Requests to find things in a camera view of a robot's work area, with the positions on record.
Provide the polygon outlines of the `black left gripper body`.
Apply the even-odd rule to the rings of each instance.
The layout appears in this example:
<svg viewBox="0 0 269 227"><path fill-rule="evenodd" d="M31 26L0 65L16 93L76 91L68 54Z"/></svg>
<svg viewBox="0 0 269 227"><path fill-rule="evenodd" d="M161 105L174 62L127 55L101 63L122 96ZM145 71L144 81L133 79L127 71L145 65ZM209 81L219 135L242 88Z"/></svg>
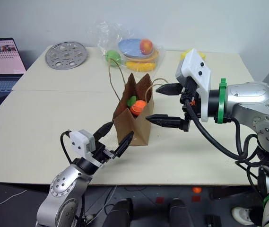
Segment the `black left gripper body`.
<svg viewBox="0 0 269 227"><path fill-rule="evenodd" d="M95 151L93 151L93 158L95 160L104 164L115 157L116 153L113 150L108 150L106 146L99 141L95 143Z"/></svg>

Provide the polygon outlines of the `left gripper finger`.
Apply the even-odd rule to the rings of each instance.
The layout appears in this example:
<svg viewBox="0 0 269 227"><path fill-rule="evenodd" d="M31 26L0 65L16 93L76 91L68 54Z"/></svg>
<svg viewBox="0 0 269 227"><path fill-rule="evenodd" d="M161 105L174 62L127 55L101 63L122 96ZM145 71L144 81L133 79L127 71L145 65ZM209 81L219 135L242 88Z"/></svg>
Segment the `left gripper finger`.
<svg viewBox="0 0 269 227"><path fill-rule="evenodd" d="M126 151L126 149L131 144L131 141L133 139L134 132L131 131L129 134L127 134L122 141L119 143L118 148L113 152L113 158L121 157L122 154Z"/></svg>
<svg viewBox="0 0 269 227"><path fill-rule="evenodd" d="M106 134L111 130L113 126L113 122L107 122L102 125L94 134L95 141L99 141L102 137L106 136Z"/></svg>

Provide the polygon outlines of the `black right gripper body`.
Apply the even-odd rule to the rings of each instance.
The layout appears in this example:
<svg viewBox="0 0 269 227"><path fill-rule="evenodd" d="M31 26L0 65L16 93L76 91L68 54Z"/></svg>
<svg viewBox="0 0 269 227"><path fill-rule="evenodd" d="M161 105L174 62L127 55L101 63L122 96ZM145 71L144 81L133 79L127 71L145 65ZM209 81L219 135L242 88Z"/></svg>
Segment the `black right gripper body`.
<svg viewBox="0 0 269 227"><path fill-rule="evenodd" d="M192 107L193 111L195 112L196 116L200 118L200 110L201 110L201 101L199 98L199 94L196 92L196 88L184 88L182 90L180 103L182 104L182 110L184 112L184 120L182 129L185 132L189 131L190 123L191 123L191 116L187 111L187 107L185 105L185 100L188 99L190 106Z"/></svg>

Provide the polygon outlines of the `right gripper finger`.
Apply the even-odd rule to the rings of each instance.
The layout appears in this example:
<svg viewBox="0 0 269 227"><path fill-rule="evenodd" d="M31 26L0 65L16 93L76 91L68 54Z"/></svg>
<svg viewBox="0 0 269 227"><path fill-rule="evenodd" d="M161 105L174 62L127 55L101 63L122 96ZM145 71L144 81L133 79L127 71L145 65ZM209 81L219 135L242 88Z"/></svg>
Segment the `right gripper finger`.
<svg viewBox="0 0 269 227"><path fill-rule="evenodd" d="M167 114L153 114L146 117L146 120L161 127L183 128L183 119L180 117L168 116Z"/></svg>
<svg viewBox="0 0 269 227"><path fill-rule="evenodd" d="M182 93L182 89L183 86L179 83L167 83L158 87L156 92L168 96L178 96Z"/></svg>

